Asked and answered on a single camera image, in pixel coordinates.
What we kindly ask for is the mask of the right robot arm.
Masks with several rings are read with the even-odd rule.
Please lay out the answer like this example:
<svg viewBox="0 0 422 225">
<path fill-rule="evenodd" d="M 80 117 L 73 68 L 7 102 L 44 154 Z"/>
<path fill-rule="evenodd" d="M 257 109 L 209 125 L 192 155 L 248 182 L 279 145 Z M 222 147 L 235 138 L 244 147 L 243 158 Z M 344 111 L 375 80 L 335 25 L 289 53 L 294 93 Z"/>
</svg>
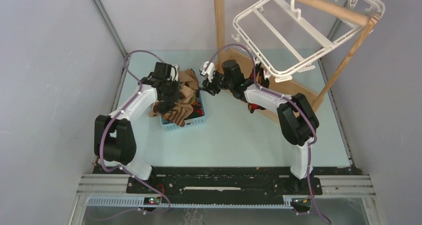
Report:
<svg viewBox="0 0 422 225">
<path fill-rule="evenodd" d="M 213 96 L 221 90 L 228 90 L 238 100 L 277 114 L 282 135 L 294 147 L 290 167 L 294 177 L 289 181 L 290 189 L 295 194 L 304 193 L 310 186 L 307 177 L 313 169 L 312 145 L 317 140 L 316 129 L 319 127 L 308 99 L 301 93 L 289 96 L 255 84 L 252 78 L 244 77 L 235 60 L 225 61 L 222 68 L 223 73 L 220 73 L 212 62 L 206 61 L 202 65 L 202 89 Z"/>
</svg>

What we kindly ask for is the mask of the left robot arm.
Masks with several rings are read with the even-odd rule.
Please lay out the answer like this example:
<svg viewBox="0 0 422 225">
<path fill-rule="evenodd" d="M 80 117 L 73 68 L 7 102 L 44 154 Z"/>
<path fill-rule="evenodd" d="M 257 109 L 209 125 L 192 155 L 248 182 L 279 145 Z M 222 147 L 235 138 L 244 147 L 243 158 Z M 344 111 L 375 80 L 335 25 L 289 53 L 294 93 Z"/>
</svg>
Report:
<svg viewBox="0 0 422 225">
<path fill-rule="evenodd" d="M 151 109 L 158 107 L 167 113 L 180 98 L 179 65 L 157 62 L 154 71 L 138 82 L 129 99 L 108 115 L 95 120 L 94 154 L 101 162 L 124 169 L 140 178 L 138 187 L 145 193 L 157 188 L 157 179 L 151 176 L 152 166 L 137 152 L 132 122 Z"/>
</svg>

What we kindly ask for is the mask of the pile of socks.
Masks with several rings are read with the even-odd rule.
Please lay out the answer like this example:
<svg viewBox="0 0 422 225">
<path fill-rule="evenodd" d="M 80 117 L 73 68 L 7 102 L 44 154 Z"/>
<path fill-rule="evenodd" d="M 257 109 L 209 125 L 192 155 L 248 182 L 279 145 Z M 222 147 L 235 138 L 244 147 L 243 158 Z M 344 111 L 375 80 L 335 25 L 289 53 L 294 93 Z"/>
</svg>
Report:
<svg viewBox="0 0 422 225">
<path fill-rule="evenodd" d="M 199 80 L 193 69 L 179 71 L 180 94 L 175 106 L 166 114 L 158 112 L 158 102 L 156 101 L 148 113 L 149 117 L 162 116 L 174 122 L 180 127 L 185 126 L 184 120 L 193 112 L 192 104 L 196 102 L 197 92 L 199 92 Z"/>
</svg>

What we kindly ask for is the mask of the white plastic clip hanger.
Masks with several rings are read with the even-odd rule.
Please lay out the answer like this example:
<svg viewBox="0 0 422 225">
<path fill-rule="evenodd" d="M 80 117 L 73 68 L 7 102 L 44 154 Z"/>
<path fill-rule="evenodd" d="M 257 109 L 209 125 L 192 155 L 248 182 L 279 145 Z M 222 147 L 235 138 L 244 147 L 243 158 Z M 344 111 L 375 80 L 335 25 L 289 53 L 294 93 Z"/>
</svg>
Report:
<svg viewBox="0 0 422 225">
<path fill-rule="evenodd" d="M 384 12 L 381 0 L 225 0 L 231 41 L 277 82 L 313 70 Z"/>
</svg>

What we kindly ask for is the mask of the wooden hanger stand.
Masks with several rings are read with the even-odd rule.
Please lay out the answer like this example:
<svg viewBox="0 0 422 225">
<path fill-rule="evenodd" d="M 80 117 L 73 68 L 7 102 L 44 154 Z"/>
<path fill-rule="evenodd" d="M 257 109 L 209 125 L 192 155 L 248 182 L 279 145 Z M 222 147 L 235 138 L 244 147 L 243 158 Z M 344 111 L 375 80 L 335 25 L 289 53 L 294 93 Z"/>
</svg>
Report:
<svg viewBox="0 0 422 225">
<path fill-rule="evenodd" d="M 328 92 L 333 83 L 348 65 L 351 58 L 355 55 L 356 51 L 363 44 L 364 40 L 373 31 L 375 25 L 382 18 L 385 13 L 385 4 L 381 0 L 347 0 L 347 7 L 343 7 L 326 0 L 272 0 L 321 45 L 321 49 L 319 51 L 307 58 L 304 58 L 259 11 L 259 9 L 269 1 L 271 0 L 260 0 L 256 2 L 238 14 L 233 19 L 232 24 L 237 31 L 237 36 L 243 39 L 247 44 L 244 51 L 254 53 L 253 56 L 250 56 L 248 61 L 252 62 L 254 65 L 261 64 L 261 67 L 263 68 L 263 76 L 266 79 L 273 77 L 275 83 L 290 83 L 293 78 L 293 74 L 314 69 L 315 67 L 313 62 L 321 59 L 323 56 L 327 55 L 329 52 L 333 51 L 353 36 L 357 34 L 359 35 L 358 39 L 354 42 L 353 46 L 341 61 L 337 70 L 326 83 L 325 87 L 312 101 L 313 109 L 317 110 L 323 101 L 325 93 Z M 331 41 L 303 18 L 301 9 L 295 6 L 297 2 L 306 4 L 337 17 L 339 20 L 347 24 L 351 30 L 337 40 Z M 297 58 L 297 64 L 285 71 L 278 71 L 274 68 L 274 66 L 263 55 L 262 51 L 255 45 L 252 39 L 250 39 L 250 37 L 238 24 L 242 18 L 252 12 L 260 18 L 260 20 L 272 31 L 272 33 Z"/>
</svg>

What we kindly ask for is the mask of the light blue perforated basket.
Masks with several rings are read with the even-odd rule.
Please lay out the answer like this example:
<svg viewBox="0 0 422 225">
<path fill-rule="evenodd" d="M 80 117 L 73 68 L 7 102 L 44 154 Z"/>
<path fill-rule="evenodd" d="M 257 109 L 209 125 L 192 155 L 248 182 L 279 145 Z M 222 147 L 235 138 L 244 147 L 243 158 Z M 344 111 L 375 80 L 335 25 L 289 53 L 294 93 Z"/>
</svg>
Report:
<svg viewBox="0 0 422 225">
<path fill-rule="evenodd" d="M 206 121 L 206 110 L 203 103 L 203 98 L 200 92 L 197 92 L 196 102 L 192 104 L 193 106 L 193 112 L 184 120 L 185 127 L 189 127 L 192 125 L 202 124 Z M 175 130 L 180 129 L 182 127 L 178 126 L 174 122 L 171 122 L 168 119 L 163 118 L 160 116 L 160 124 L 162 127 L 164 127 L 166 130 Z"/>
</svg>

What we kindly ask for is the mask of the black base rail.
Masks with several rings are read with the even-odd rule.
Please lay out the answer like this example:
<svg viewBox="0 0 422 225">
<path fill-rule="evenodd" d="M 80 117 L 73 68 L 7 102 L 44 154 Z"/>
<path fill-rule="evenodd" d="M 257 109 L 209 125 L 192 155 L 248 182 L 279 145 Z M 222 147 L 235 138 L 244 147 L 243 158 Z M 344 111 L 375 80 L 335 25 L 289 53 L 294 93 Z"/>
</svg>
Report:
<svg viewBox="0 0 422 225">
<path fill-rule="evenodd" d="M 288 167 L 154 167 L 147 183 L 172 205 L 282 205 L 284 195 L 309 195 Z"/>
</svg>

